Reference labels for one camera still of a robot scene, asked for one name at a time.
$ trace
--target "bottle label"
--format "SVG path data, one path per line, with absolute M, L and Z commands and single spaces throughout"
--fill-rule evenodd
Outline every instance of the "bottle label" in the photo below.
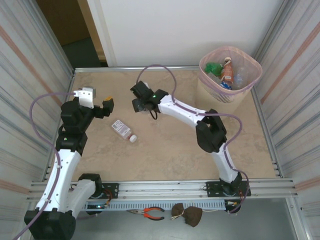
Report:
M 111 127 L 123 137 L 130 131 L 130 128 L 120 120 L 115 121 Z

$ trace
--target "purple cable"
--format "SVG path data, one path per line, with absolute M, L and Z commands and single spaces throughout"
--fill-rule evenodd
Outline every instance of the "purple cable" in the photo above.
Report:
M 44 97 L 47 97 L 47 96 L 56 96 L 56 95 L 63 95 L 63 96 L 67 96 L 67 95 L 74 95 L 73 92 L 52 92 L 52 93 L 46 93 L 46 94 L 43 94 L 43 95 L 40 95 L 38 96 L 36 99 L 33 100 L 33 102 L 31 103 L 30 105 L 30 108 L 29 108 L 29 118 L 30 118 L 30 121 L 31 121 L 31 126 L 35 132 L 35 134 L 38 136 L 38 138 L 40 138 L 42 141 L 44 141 L 45 143 L 47 143 L 54 151 L 54 154 L 56 156 L 56 159 L 57 159 L 57 164 L 58 166 L 61 165 L 61 160 L 60 160 L 60 156 L 59 156 L 59 153 L 57 151 L 57 149 L 55 148 L 55 145 L 53 145 L 50 141 L 48 141 L 47 139 L 45 139 L 43 136 L 41 136 L 36 128 L 36 125 L 35 125 L 35 122 L 34 122 L 34 119 L 32 117 L 32 110 L 34 108 L 34 105 L 36 104 L 36 102 L 39 100 L 39 99 L 42 99 Z M 57 182 L 58 182 L 58 179 L 59 179 L 59 175 L 60 175 L 60 168 L 57 169 L 56 171 L 56 175 L 55 175 L 55 179 L 54 179 L 54 182 L 53 182 L 53 185 L 52 185 L 52 188 L 48 194 L 48 201 L 46 201 L 43 205 L 43 207 L 40 209 L 40 211 L 34 216 L 34 218 L 28 223 L 27 226 L 25 226 L 24 229 L 22 229 L 21 232 L 18 233 L 17 236 L 15 236 L 13 238 L 13 240 L 18 240 L 18 238 L 20 238 L 31 226 L 32 224 L 34 224 L 34 222 L 40 217 L 40 215 L 43 213 L 43 211 L 45 210 L 46 206 L 48 205 L 49 203 L 49 200 L 52 196 L 52 194 L 54 193 L 54 190 L 56 188 L 56 185 L 57 185 Z
M 196 115 L 198 114 L 199 116 L 208 116 L 208 117 L 211 117 L 211 116 L 212 116 L 212 117 L 214 117 L 214 116 L 223 116 L 223 117 L 230 117 L 230 118 L 236 119 L 236 120 L 239 122 L 239 125 L 240 125 L 240 126 L 239 126 L 238 132 L 237 132 L 229 141 L 227 141 L 226 144 L 223 146 L 224 156 L 225 156 L 226 162 L 228 163 L 229 167 L 230 167 L 233 171 L 236 171 L 236 172 L 238 172 L 238 173 L 243 174 L 243 175 L 245 176 L 245 178 L 246 178 L 246 191 L 245 191 L 245 194 L 244 194 L 244 196 L 243 196 L 243 199 L 242 199 L 241 202 L 237 205 L 236 208 L 234 208 L 234 209 L 232 209 L 231 211 L 229 211 L 229 213 L 235 212 L 238 208 L 240 208 L 240 206 L 243 204 L 243 202 L 245 201 L 245 199 L 246 199 L 246 197 L 247 197 L 247 195 L 248 195 L 249 188 L 250 188 L 250 185 L 249 185 L 249 177 L 248 177 L 248 175 L 247 175 L 244 171 L 238 170 L 238 169 L 236 169 L 236 168 L 233 168 L 233 166 L 231 165 L 230 160 L 229 160 L 229 158 L 228 158 L 228 155 L 227 155 L 226 150 L 227 150 L 227 146 L 228 146 L 233 140 L 235 140 L 236 137 L 239 136 L 239 134 L 240 134 L 240 132 L 241 132 L 241 130 L 242 130 L 242 128 L 243 128 L 242 121 L 240 120 L 240 118 L 238 118 L 236 115 L 233 115 L 233 114 L 227 114 L 227 113 L 198 113 L 198 112 L 196 112 L 196 111 L 193 111 L 193 110 L 191 110 L 191 109 L 189 109 L 189 108 L 187 108 L 187 107 L 185 107 L 185 106 L 182 106 L 182 105 L 180 105 L 179 103 L 177 103 L 177 102 L 176 102 L 176 99 L 175 99 L 175 92 L 176 92 L 176 90 L 177 90 L 177 79 L 176 79 L 175 75 L 173 74 L 173 72 L 172 72 L 169 68 L 167 68 L 166 66 L 164 66 L 164 65 L 161 65 L 161 64 L 152 64 L 152 65 L 146 66 L 146 67 L 145 67 L 144 69 L 142 69 L 141 72 L 139 73 L 139 75 L 138 75 L 138 77 L 137 77 L 137 79 L 136 79 L 136 83 L 139 82 L 139 79 L 140 79 L 141 74 L 142 74 L 145 70 L 147 70 L 148 68 L 151 68 L 151 67 L 164 68 L 164 69 L 166 69 L 166 70 L 171 74 L 171 76 L 172 76 L 172 78 L 173 78 L 173 81 L 174 81 L 174 88 L 173 88 L 172 93 L 171 93 L 171 98 L 172 98 L 172 102 L 173 102 L 175 105 L 177 105 L 179 108 L 181 108 L 181 109 L 183 109 L 183 110 L 185 110 L 185 111 L 187 111 L 187 112 L 189 112 L 189 113 L 192 113 L 192 114 L 196 114 Z

